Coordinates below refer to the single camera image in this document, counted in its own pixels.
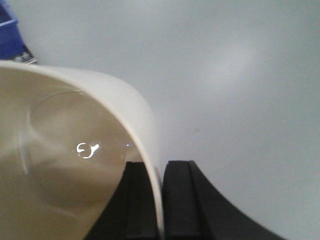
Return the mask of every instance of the liquid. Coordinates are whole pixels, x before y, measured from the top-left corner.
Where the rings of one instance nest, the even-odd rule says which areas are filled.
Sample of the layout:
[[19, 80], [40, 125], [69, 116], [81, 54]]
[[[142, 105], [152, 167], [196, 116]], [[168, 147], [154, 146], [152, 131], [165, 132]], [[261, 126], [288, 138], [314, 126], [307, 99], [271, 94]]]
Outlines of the liquid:
[[80, 91], [47, 97], [27, 121], [28, 171], [52, 195], [108, 200], [135, 148], [123, 126]]

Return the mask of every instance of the white cup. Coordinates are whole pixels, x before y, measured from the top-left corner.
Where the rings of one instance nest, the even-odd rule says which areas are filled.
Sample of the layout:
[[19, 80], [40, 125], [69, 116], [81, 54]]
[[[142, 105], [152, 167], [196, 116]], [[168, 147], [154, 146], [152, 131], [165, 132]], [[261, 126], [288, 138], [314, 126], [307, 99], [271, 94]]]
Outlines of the white cup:
[[144, 162], [163, 233], [153, 114], [112, 76], [0, 61], [0, 239], [83, 239], [126, 161]]

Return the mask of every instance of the white table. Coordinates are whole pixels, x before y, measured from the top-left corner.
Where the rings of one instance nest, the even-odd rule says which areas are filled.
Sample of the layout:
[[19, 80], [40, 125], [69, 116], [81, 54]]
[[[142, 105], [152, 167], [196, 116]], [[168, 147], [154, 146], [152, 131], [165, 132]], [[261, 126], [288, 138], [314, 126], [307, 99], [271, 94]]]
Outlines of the white table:
[[41, 64], [146, 98], [162, 168], [195, 160], [268, 229], [320, 239], [320, 1], [8, 2]]

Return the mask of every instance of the white surface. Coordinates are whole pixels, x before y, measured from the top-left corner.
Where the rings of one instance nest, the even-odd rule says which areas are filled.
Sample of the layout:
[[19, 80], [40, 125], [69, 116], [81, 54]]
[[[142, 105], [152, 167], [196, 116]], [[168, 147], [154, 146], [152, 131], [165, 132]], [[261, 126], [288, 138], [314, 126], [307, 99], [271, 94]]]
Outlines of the white surface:
[[[0, 90], [1, 239], [85, 237], [132, 153], [145, 163], [163, 237], [161, 189], [154, 168], [159, 162], [158, 136], [152, 111], [134, 88], [99, 72], [0, 61]], [[66, 118], [77, 126], [71, 127]], [[98, 140], [101, 148], [111, 149], [101, 149], [100, 157], [87, 160], [71, 150], [79, 141]], [[122, 144], [120, 152], [108, 145], [112, 141]], [[132, 147], [126, 150], [128, 143]], [[17, 214], [20, 208], [26, 211]]]
[[318, 0], [9, 0], [41, 64], [97, 70], [151, 105], [168, 160], [197, 162], [290, 240], [320, 238]]

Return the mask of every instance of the blue object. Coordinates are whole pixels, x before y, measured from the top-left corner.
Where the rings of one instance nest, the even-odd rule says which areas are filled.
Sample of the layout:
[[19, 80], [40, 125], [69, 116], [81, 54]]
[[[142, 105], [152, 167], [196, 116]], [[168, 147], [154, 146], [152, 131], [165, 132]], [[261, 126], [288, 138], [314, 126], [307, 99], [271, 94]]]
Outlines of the blue object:
[[5, 0], [0, 0], [0, 60], [26, 51], [18, 29], [18, 19]]

